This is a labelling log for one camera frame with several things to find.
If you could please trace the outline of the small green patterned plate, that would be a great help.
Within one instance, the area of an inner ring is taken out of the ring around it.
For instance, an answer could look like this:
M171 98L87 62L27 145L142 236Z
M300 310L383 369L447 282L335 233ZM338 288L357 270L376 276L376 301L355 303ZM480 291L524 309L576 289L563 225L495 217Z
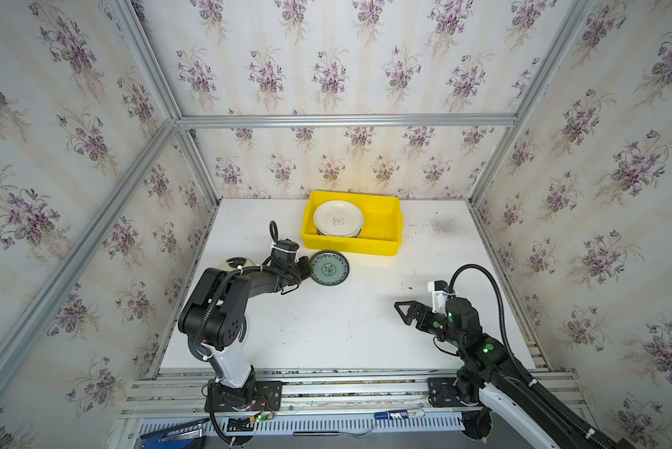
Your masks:
M310 258L311 278L323 286L342 284L350 274L346 257L335 251L324 250Z

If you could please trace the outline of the small cream plate dark spot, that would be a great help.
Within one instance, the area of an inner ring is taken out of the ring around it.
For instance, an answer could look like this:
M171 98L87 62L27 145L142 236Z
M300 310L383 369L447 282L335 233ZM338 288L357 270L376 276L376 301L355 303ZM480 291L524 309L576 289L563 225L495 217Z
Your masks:
M249 258L235 256L228 258L219 264L217 269L221 269L221 271L239 271L240 269L245 269L254 265L255 263Z

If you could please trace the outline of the plain white large plate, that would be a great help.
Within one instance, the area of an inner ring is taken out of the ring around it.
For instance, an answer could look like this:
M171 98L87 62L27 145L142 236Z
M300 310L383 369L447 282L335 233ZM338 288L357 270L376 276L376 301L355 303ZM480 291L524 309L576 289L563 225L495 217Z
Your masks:
M313 214L316 228L326 231L351 232L363 228L365 216L353 203L343 200L331 200L320 205Z

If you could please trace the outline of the white plate dark green rim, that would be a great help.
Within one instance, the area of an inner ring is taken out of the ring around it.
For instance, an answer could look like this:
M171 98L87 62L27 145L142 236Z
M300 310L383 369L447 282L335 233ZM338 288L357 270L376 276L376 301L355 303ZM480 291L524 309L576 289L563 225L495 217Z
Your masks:
M321 236L335 237L335 238L354 239L354 238L358 238L358 236L359 236L360 233L361 233L362 228L358 228L357 230L355 230L355 231L351 231L351 232L345 232L345 231L338 231L338 232L337 232L337 231L326 231L326 230L321 229L321 228L317 228L316 230L317 230L318 235L321 235Z

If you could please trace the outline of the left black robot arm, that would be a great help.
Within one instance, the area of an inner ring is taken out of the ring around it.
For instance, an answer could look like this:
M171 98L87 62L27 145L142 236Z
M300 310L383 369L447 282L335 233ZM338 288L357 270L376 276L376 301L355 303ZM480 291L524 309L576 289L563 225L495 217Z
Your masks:
M198 279L180 313L178 331L186 336L189 352L215 371L208 386L209 412L220 405L245 410L255 402L255 368L238 342L248 301L291 293L311 276L309 258L299 257L298 249L296 242L279 239L261 264L209 268Z

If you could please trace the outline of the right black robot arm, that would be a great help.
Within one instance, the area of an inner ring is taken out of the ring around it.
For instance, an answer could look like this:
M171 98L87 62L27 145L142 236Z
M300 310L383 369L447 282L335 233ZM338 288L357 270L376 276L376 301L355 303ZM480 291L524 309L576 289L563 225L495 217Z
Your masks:
M414 300L394 307L405 325L452 344L463 362L455 377L429 379L432 406L480 406L502 417L535 448L633 447L589 424L530 375L506 345L483 331L468 299L448 299L442 314Z

